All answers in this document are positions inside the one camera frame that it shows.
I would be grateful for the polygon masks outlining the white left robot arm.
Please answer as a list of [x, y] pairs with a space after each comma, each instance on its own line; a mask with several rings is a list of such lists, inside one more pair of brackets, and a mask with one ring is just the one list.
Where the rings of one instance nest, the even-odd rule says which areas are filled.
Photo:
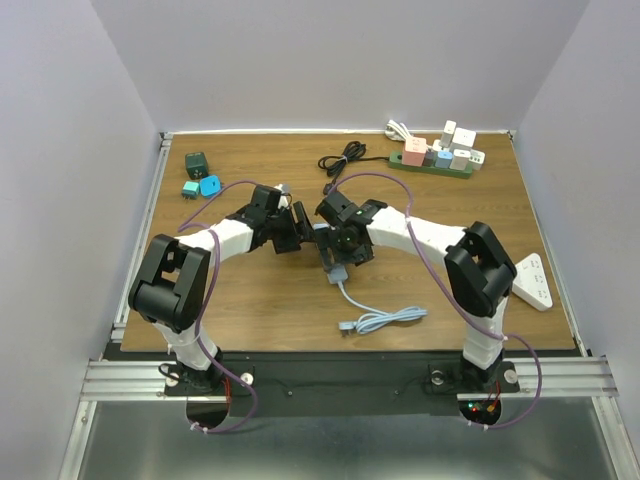
[[215, 392], [223, 371], [213, 363], [216, 344], [199, 325], [209, 270], [270, 242], [277, 254], [299, 251], [313, 240], [303, 203], [293, 202], [281, 185], [257, 184], [248, 204], [220, 222], [181, 237], [152, 238], [128, 294], [128, 304], [165, 338], [188, 382], [199, 393]]

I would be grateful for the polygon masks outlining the dark green power strip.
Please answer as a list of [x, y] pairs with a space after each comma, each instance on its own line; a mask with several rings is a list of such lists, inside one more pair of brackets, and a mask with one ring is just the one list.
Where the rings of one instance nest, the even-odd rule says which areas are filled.
[[424, 174], [458, 178], [458, 179], [469, 179], [474, 172], [473, 168], [470, 165], [467, 165], [464, 170], [453, 170], [450, 168], [440, 168], [437, 166], [418, 167], [418, 166], [404, 165], [401, 162], [401, 154], [402, 154], [401, 151], [391, 152], [388, 160], [388, 166], [390, 168], [393, 168], [396, 170], [413, 172], [413, 173], [424, 173]]

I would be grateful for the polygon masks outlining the white triangular power strip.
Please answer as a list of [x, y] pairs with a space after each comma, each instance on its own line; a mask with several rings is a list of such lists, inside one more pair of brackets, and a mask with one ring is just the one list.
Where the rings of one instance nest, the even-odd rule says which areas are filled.
[[549, 310], [553, 299], [540, 255], [529, 254], [516, 264], [516, 271], [512, 292], [540, 312]]

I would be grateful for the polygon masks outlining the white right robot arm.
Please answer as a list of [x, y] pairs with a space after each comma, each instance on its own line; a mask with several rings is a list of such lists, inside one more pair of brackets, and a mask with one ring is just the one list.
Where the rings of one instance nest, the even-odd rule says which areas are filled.
[[328, 224], [329, 251], [339, 263], [365, 263], [375, 247], [419, 256], [467, 323], [461, 381], [482, 390], [495, 380], [494, 364], [503, 351], [504, 315], [517, 271], [487, 224], [438, 224], [377, 200], [357, 205], [338, 191], [320, 202], [316, 214]]

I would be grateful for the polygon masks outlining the teal usb charger plug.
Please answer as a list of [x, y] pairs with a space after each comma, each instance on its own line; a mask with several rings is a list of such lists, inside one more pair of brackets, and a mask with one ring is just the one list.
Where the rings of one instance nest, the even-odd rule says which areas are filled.
[[181, 190], [181, 196], [187, 200], [195, 200], [200, 195], [200, 184], [197, 181], [186, 181]]

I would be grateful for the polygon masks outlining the light blue power strip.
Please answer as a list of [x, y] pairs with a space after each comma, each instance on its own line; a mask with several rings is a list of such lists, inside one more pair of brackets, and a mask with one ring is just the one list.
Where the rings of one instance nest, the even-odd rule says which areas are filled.
[[350, 335], [352, 333], [366, 335], [389, 325], [417, 322], [428, 315], [426, 309], [418, 306], [409, 306], [394, 312], [389, 312], [356, 301], [346, 290], [345, 283], [349, 276], [344, 265], [333, 266], [328, 271], [327, 278], [331, 285], [338, 287], [348, 303], [363, 311], [363, 314], [356, 320], [346, 320], [338, 323], [338, 330], [342, 335]]

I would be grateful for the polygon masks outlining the blue square adapter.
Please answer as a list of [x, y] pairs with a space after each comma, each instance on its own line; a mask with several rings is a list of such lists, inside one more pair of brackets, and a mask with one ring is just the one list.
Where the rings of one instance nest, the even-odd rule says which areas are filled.
[[200, 180], [199, 189], [200, 189], [200, 194], [204, 198], [213, 197], [214, 195], [218, 194], [222, 189], [219, 177], [216, 175], [210, 175], [202, 178]]

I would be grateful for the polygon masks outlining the white square adapter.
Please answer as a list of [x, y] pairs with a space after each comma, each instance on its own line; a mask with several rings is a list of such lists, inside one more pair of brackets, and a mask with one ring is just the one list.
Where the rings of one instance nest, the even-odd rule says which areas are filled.
[[464, 149], [453, 149], [451, 151], [452, 160], [450, 163], [450, 169], [456, 171], [463, 171], [467, 168], [470, 161], [470, 151]]

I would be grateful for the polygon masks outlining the pink cube adapter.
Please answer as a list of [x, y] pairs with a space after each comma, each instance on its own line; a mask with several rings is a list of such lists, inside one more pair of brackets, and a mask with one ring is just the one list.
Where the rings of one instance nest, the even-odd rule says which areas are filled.
[[428, 150], [425, 138], [409, 136], [404, 143], [401, 163], [406, 166], [421, 167]]

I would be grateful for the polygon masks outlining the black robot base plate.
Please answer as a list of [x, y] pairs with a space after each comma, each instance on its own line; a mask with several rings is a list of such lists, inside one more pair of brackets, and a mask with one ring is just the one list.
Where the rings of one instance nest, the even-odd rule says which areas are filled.
[[223, 427], [244, 418], [429, 414], [489, 424], [500, 399], [517, 393], [515, 366], [483, 373], [457, 351], [229, 353], [206, 373], [177, 363], [158, 370], [168, 397], [185, 398], [189, 420]]

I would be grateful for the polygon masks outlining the dark green charger plug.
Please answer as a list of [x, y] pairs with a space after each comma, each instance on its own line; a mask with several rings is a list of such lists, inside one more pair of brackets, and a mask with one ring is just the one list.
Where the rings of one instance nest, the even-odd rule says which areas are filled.
[[185, 155], [185, 170], [191, 180], [200, 180], [209, 175], [209, 164], [204, 152]]

